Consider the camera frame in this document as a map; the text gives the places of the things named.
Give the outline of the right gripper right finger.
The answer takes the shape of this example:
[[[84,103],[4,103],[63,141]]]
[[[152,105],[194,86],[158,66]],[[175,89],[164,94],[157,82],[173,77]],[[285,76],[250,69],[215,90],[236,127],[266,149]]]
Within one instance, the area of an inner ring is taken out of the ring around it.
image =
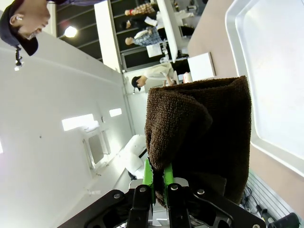
[[[171,228],[265,228],[265,222],[215,191],[181,186],[172,166],[164,169],[165,202]]]

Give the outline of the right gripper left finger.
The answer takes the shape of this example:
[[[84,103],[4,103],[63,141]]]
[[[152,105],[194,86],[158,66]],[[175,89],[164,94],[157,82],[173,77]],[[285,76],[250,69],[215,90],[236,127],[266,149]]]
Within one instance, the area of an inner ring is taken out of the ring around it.
[[[153,173],[149,159],[144,163],[142,184],[127,193],[111,190],[78,214],[60,225],[61,228],[147,228],[149,211],[155,203]]]

